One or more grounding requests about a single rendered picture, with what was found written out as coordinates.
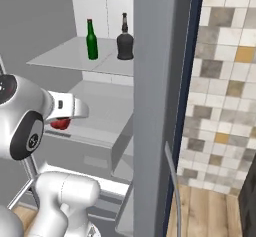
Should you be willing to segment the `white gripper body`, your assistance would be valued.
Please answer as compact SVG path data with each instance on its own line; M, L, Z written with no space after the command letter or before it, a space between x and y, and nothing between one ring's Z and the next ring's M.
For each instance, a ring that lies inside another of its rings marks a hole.
M47 91L46 97L46 124L49 124L58 118L78 119L87 118L89 116L88 105L71 93Z

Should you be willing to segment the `grey fridge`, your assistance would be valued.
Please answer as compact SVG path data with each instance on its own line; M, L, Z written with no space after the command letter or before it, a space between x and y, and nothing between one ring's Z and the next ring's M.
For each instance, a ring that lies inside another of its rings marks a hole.
M56 120L86 118L88 106L71 93L54 92L27 79L22 55L32 47L15 40L8 48L7 37L19 18L13 8L29 8L36 0L0 0L0 173L7 174L12 161L23 161L40 203L28 237L104 237L90 222L87 209L100 195L98 182L87 176L61 171L33 169L32 153L40 146L44 126Z

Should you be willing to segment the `dark cabinet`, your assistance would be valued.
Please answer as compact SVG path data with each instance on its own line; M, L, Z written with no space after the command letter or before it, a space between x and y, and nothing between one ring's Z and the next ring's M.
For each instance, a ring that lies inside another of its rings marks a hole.
M238 196L243 237L256 237L256 155Z

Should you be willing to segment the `green beer bottle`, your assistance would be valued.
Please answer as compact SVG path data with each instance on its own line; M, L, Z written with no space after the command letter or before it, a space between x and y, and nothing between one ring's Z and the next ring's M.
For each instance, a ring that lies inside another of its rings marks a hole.
M97 37L93 29L93 22L91 19L87 20L86 43L87 43L88 58L90 60L96 60L98 58L98 45L97 45Z

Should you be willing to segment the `black liquor bottle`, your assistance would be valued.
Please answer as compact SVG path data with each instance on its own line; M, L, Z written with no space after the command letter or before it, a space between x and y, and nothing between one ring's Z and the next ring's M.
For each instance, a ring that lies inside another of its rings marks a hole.
M128 33L127 14L122 14L122 33L117 37L117 58L119 60L132 60L134 38Z

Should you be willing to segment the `red bell pepper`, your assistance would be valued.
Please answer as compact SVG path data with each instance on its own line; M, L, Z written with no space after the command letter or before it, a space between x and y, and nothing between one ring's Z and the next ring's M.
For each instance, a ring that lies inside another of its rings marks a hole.
M58 118L57 120L50 123L51 127L54 129L65 130L70 125L70 118Z

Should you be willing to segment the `grey fridge door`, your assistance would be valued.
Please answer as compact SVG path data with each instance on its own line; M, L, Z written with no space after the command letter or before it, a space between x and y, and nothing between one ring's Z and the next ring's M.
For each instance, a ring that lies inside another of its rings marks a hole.
M134 0L133 179L116 218L122 237L165 237L202 0Z

